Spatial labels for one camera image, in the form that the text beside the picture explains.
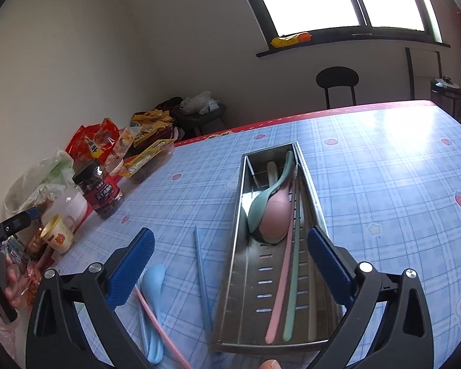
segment white plastic bag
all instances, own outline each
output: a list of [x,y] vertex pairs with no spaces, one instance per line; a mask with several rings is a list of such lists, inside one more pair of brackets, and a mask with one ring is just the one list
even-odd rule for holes
[[187,115],[191,115],[192,113],[203,115],[218,109],[219,105],[213,98],[210,98],[211,95],[211,91],[204,91],[196,97],[187,97],[185,100],[181,101],[179,105],[181,111]]
[[55,154],[29,168],[10,187],[5,197],[5,210],[15,215],[35,206],[37,200],[55,200],[66,186],[75,187],[72,177],[74,161],[65,151]]

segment window sill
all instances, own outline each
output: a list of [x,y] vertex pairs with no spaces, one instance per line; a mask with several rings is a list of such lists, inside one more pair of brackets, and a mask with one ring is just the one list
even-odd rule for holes
[[409,36],[409,35],[374,35],[372,33],[364,33],[364,34],[351,34],[348,36],[338,36],[338,37],[328,37],[327,39],[319,36],[315,38],[314,32],[312,34],[312,39],[310,42],[294,44],[293,46],[281,47],[279,49],[274,48],[273,46],[269,46],[270,49],[268,51],[263,51],[262,53],[256,54],[257,57],[264,57],[266,55],[276,54],[281,51],[297,49],[299,47],[306,47],[306,46],[318,46],[320,44],[329,44],[329,43],[337,43],[337,42],[344,42],[344,41],[352,41],[352,40],[401,40],[406,42],[418,42],[418,43],[425,43],[425,44],[432,44],[436,46],[451,48],[451,45],[446,43],[439,43],[433,40],[428,40],[425,37],[416,36]]

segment green chopstick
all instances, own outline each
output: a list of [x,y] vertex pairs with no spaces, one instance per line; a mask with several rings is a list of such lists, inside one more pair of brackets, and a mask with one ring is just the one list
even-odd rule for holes
[[299,254],[300,254],[300,182],[297,182],[297,198],[295,203],[295,232],[294,232],[294,258],[292,260],[292,275],[290,276],[289,304],[285,318],[284,341],[289,341],[294,332],[295,305],[297,304],[297,284],[299,282]]

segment window frame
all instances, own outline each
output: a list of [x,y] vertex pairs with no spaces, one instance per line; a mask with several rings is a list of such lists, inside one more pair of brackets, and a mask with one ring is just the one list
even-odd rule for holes
[[393,27],[373,27],[363,0],[350,0],[357,15],[357,19],[360,23],[359,26],[345,26],[310,30],[310,42],[281,48],[275,48],[270,44],[273,38],[281,37],[281,35],[277,33],[277,29],[275,28],[275,24],[273,23],[264,0],[248,1],[262,30],[263,36],[268,43],[268,51],[256,54],[258,57],[274,54],[278,51],[297,48],[300,46],[311,46],[348,40],[403,40],[450,47],[448,44],[440,43],[435,40],[433,25],[430,22],[429,12],[424,3],[424,0],[415,0],[418,12],[422,19],[424,31]]

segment chair backrest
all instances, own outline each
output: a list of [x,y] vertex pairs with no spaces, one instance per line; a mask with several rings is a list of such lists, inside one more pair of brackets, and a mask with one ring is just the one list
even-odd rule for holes
[[358,84],[358,74],[353,69],[344,66],[332,66],[317,74],[316,83],[324,89],[336,86],[354,87]]

